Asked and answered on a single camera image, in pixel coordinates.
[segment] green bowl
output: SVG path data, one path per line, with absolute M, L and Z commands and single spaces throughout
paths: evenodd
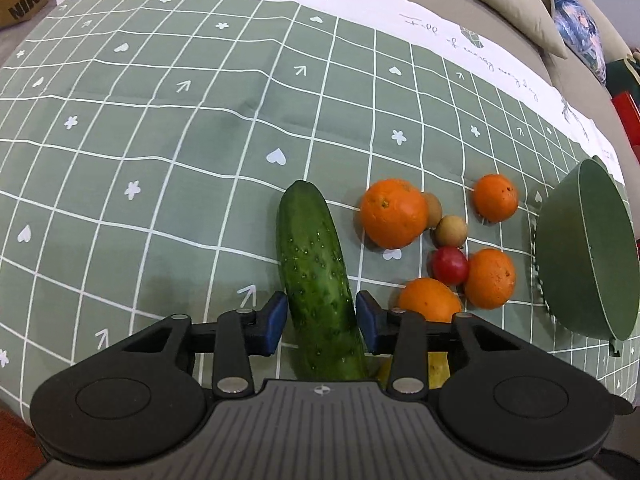
M 619 356 L 638 317 L 640 268 L 630 219 L 599 158 L 578 164 L 543 203 L 536 264 L 551 313 Z

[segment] metal screw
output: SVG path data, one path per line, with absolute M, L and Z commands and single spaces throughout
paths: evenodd
M 239 394 L 249 387 L 249 383 L 242 377 L 225 377 L 218 381 L 218 389 L 226 394 Z
M 393 383 L 395 391 L 401 394 L 416 394 L 424 388 L 424 383 L 415 377 L 400 377 Z

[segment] blue patterned pillow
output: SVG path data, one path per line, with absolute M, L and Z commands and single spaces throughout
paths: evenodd
M 566 45 L 604 84 L 606 69 L 602 42 L 591 15 L 578 0 L 551 0 L 551 15 Z

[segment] logo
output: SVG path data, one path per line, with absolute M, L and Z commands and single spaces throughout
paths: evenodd
M 36 4 L 39 4 L 41 0 L 20 0 L 16 2 L 13 7 L 9 7 L 9 12 L 14 17 L 14 20 L 20 20 L 25 14 L 28 14 Z
M 325 386 L 324 384 L 321 384 L 320 386 L 316 386 L 314 388 L 314 393 L 318 394 L 320 397 L 324 397 L 330 392 L 331 392 L 331 388 L 329 388 L 328 386 Z

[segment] red fruit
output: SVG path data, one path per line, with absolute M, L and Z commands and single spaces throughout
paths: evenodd
M 456 247 L 441 247 L 431 260 L 433 276 L 445 285 L 460 285 L 469 275 L 465 255 Z

